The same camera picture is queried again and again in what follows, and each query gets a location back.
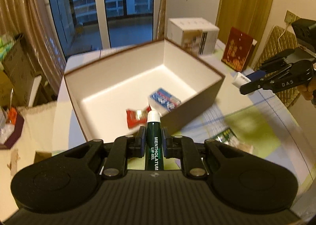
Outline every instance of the curtain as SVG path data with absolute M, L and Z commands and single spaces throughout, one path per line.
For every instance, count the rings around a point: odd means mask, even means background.
M 249 34 L 258 41 L 251 57 L 261 41 L 273 0 L 220 0 L 216 24 L 220 28 L 218 38 L 227 43 L 231 27 Z
M 22 33 L 33 69 L 47 78 L 58 94 L 66 61 L 54 40 L 44 0 L 0 0 L 0 34 Z

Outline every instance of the quilted cushion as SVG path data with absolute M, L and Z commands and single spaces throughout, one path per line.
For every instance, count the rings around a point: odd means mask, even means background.
M 296 36 L 286 31 L 283 36 L 280 38 L 280 46 L 278 44 L 278 38 L 280 35 L 284 32 L 284 28 L 275 26 L 271 32 L 270 35 L 265 43 L 265 47 L 262 51 L 262 54 L 260 55 L 259 59 L 254 65 L 254 70 L 258 70 L 260 65 L 268 60 L 269 58 L 275 56 L 277 53 L 284 49 L 295 49 L 297 47 L 297 40 Z M 281 92 L 276 93 L 276 95 L 279 97 L 279 99 L 283 102 L 283 104 L 286 107 L 289 107 L 295 103 L 297 98 L 299 97 L 299 92 L 297 88 L 291 88 L 287 89 Z

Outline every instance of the blue and white package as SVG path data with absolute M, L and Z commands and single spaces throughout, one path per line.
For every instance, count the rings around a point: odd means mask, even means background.
M 164 115 L 179 106 L 181 101 L 169 92 L 160 88 L 150 94 L 148 103 L 151 108 L 157 110 L 161 115 Z

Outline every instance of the human hand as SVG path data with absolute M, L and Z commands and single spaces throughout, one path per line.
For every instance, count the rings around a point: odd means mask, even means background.
M 299 85 L 297 89 L 306 100 L 312 100 L 314 98 L 313 91 L 316 90 L 316 77 L 310 81 L 307 87 L 306 85 Z

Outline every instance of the red book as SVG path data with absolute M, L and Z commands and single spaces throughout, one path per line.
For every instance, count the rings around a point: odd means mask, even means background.
M 237 72 L 246 69 L 257 41 L 248 34 L 232 27 L 222 61 Z

